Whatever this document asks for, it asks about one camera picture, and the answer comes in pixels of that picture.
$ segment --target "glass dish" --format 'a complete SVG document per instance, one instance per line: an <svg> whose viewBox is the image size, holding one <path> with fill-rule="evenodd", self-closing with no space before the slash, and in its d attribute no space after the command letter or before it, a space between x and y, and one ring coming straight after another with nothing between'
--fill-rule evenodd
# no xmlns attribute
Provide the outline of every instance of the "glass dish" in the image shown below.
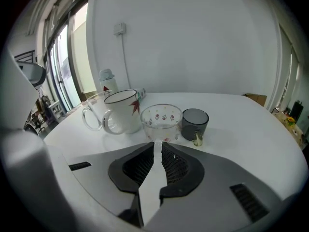
<svg viewBox="0 0 309 232"><path fill-rule="evenodd" d="M151 142L177 140L181 130L182 111L174 105L157 104L140 115L143 129Z"/></svg>

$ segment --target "bottle cap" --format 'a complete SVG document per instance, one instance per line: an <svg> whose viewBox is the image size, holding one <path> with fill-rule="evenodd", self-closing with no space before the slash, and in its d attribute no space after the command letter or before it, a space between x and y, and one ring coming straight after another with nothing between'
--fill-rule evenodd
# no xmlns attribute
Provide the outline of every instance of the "bottle cap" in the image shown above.
<svg viewBox="0 0 309 232"><path fill-rule="evenodd" d="M100 82L112 79L114 75L112 74L112 71L110 69L105 69L100 71Z"/></svg>

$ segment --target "cardboard box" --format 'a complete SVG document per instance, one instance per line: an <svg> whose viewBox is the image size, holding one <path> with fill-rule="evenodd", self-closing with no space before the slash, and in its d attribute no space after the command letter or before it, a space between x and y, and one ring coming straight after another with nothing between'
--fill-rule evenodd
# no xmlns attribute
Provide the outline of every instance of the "cardboard box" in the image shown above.
<svg viewBox="0 0 309 232"><path fill-rule="evenodd" d="M254 100L256 103L259 103L261 106L265 105L267 96L266 95L256 95L256 94L244 94L244 96L250 98L251 100Z"/></svg>

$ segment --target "wall outlet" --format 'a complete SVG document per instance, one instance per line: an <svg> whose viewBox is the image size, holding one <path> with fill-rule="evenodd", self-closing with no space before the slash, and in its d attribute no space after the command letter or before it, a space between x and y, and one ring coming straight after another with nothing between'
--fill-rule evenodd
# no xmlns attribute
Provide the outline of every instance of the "wall outlet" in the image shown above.
<svg viewBox="0 0 309 232"><path fill-rule="evenodd" d="M118 23L114 26L114 35L124 34L126 33L126 24Z"/></svg>

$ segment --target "white bottle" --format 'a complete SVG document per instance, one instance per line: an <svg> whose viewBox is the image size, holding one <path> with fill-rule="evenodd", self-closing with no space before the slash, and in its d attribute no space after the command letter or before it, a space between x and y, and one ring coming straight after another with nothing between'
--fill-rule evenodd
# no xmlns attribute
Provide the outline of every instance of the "white bottle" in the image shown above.
<svg viewBox="0 0 309 232"><path fill-rule="evenodd" d="M100 85L103 91L109 91L109 95L117 93L118 87L112 71L105 69L100 71Z"/></svg>

